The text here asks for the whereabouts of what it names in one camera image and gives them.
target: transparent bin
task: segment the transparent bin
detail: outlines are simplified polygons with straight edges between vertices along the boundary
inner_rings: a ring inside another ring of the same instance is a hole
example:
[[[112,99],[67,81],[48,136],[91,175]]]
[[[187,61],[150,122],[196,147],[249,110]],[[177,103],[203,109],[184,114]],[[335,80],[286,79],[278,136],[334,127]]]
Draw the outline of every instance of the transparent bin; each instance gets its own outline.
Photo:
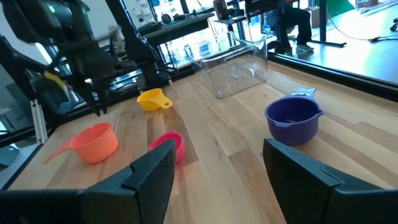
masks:
[[[184,50],[199,81],[217,98],[267,80],[266,36],[250,42],[228,32]]]

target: butcher block countertop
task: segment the butcher block countertop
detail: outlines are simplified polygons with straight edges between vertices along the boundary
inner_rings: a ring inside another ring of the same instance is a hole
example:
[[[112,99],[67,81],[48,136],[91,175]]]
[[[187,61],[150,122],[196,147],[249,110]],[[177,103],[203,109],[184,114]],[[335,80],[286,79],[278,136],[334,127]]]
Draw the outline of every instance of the butcher block countertop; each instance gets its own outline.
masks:
[[[309,143],[296,147],[329,166],[385,189],[398,188],[398,104],[269,63],[265,83],[216,99],[190,76],[164,88],[173,107],[146,113],[136,98],[57,128],[10,189],[85,189],[126,167],[168,129],[185,139],[165,223],[285,223],[262,160],[271,138],[264,109],[296,88],[318,89],[325,111]],[[45,158],[81,130],[114,123],[119,149],[86,165],[68,151]]]

